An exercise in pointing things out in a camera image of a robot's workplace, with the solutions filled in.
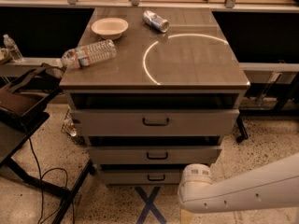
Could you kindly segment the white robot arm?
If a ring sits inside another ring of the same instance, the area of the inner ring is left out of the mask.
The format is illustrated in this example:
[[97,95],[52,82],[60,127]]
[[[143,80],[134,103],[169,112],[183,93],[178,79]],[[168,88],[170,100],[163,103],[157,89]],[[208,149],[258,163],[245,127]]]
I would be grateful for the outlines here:
[[180,224],[192,216],[299,205],[299,154],[214,183],[210,168],[189,164],[178,185]]

